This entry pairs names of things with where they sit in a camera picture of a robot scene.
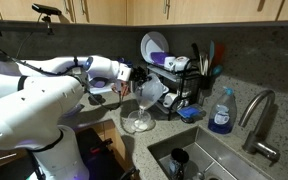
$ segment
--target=cabinet handle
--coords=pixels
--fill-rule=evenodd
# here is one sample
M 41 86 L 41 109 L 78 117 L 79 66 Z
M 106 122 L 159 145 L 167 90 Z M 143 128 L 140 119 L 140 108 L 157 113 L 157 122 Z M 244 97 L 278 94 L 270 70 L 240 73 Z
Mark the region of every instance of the cabinet handle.
M 65 14 L 68 13 L 68 10 L 67 10 L 67 6 L 66 6 L 66 0 L 63 0 L 63 4 L 64 4 L 64 11 L 65 11 Z
M 258 4 L 258 7 L 257 7 L 257 12 L 261 12 L 263 10 L 264 4 L 265 4 L 265 0 L 260 0 L 260 3 Z
M 167 4 L 167 0 L 164 0 L 163 14 L 166 14 L 166 4 Z
M 84 15 L 84 14 L 85 14 L 85 11 L 84 11 L 83 0 L 80 0 L 80 3 L 81 3 L 81 11 L 82 11 L 82 15 Z
M 171 0 L 164 0 L 163 13 L 166 14 L 166 16 L 167 16 L 166 19 L 168 19 L 168 16 L 169 16 L 170 1 L 171 1 Z
M 17 154 L 14 153 L 14 154 L 10 154 L 10 155 L 7 155 L 7 156 L 3 156 L 3 157 L 0 157 L 0 160 L 3 160 L 3 159 L 6 159 L 6 158 L 10 158 L 10 157 L 13 157 L 13 156 L 16 156 Z
M 164 7 L 163 7 L 163 13 L 168 13 L 168 9 L 170 8 L 170 0 L 164 0 Z

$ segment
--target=cable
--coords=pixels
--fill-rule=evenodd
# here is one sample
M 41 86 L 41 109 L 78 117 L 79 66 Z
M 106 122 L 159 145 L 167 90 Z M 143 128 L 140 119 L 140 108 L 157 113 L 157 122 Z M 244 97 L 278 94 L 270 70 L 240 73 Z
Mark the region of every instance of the cable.
M 40 21 L 41 16 L 42 16 L 42 13 L 40 14 L 40 16 L 39 16 L 38 19 L 37 19 L 36 27 L 37 27 L 37 25 L 38 25 L 38 22 Z M 26 36 L 26 38 L 22 41 L 20 47 L 19 47 L 18 50 L 17 50 L 17 54 L 16 54 L 16 57 L 15 57 L 16 59 L 18 58 L 18 56 L 19 56 L 19 54 L 20 54 L 20 52 L 21 52 L 21 50 L 22 50 L 22 46 L 23 46 L 24 43 L 32 36 L 32 34 L 33 34 L 33 32 L 31 32 L 28 36 Z
M 49 72 L 49 71 L 44 71 L 42 68 L 37 68 L 35 66 L 32 66 L 32 65 L 26 63 L 26 61 L 21 61 L 21 60 L 15 59 L 15 58 L 12 58 L 12 60 L 14 62 L 16 62 L 16 63 L 22 64 L 22 65 L 24 65 L 24 66 L 26 66 L 28 68 L 31 68 L 34 71 L 37 71 L 37 72 L 42 73 L 42 74 L 52 75 L 52 76 L 62 76 L 62 75 L 66 74 L 67 72 L 69 72 L 70 70 L 72 70 L 75 67 L 83 67 L 83 65 L 77 65 L 77 66 L 73 65 L 73 66 L 67 67 L 64 72 L 53 73 L 53 72 Z

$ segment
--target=sponge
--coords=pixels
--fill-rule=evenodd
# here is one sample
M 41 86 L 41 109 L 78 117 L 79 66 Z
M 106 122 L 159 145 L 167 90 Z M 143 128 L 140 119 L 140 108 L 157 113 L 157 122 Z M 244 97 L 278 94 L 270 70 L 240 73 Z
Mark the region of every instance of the sponge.
M 201 112 L 200 110 L 191 106 L 182 108 L 177 111 L 177 113 L 180 114 L 183 118 L 191 118 L 193 116 L 198 115 L 200 112 Z

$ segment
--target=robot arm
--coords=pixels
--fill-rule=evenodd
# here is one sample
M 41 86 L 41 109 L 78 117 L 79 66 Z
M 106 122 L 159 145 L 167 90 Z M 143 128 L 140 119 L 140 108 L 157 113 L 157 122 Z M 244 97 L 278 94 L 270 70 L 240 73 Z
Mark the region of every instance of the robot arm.
M 84 93 L 80 83 L 69 76 L 34 79 L 44 80 L 45 85 L 27 87 L 0 98 L 0 150 L 41 149 L 56 141 L 60 137 L 58 119 Z
M 79 79 L 90 93 L 97 94 L 97 92 L 110 91 L 111 83 L 116 83 L 117 87 L 120 87 L 121 81 L 128 81 L 131 73 L 131 68 L 127 65 L 101 56 L 77 59 L 79 60 L 75 61 L 74 57 L 60 57 L 46 61 L 0 62 L 0 98 L 17 92 L 19 86 L 43 87 L 43 84 L 49 80 L 40 77 L 66 74 Z M 57 85 L 57 83 L 46 83 L 46 86 L 51 84 Z
M 74 131 L 57 125 L 58 119 L 79 102 L 85 87 L 76 78 L 55 74 L 73 64 L 87 74 L 85 83 L 93 80 L 94 85 L 101 84 L 98 78 L 120 83 L 130 75 L 131 69 L 121 63 L 99 56 L 82 59 L 82 65 L 63 59 L 25 62 L 54 75 L 23 64 L 0 62 L 0 150 L 28 149 L 47 180 L 89 179 Z

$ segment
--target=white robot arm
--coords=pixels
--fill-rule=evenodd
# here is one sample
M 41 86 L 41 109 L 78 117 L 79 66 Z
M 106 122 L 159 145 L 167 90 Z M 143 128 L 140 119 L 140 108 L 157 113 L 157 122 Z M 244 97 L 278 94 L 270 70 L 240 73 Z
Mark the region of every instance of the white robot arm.
M 75 67 L 87 73 L 86 83 L 94 78 L 127 81 L 130 75 L 130 68 L 121 63 L 99 56 L 82 59 L 82 66 Z M 67 62 L 55 59 L 26 63 L 57 73 L 63 67 L 71 67 L 71 62 Z M 0 73 L 7 74 L 0 74 L 0 150 L 28 149 L 47 180 L 87 180 L 89 172 L 80 157 L 74 131 L 57 125 L 58 119 L 74 108 L 85 92 L 81 82 L 71 76 L 34 72 L 22 64 L 8 66 L 0 62 Z

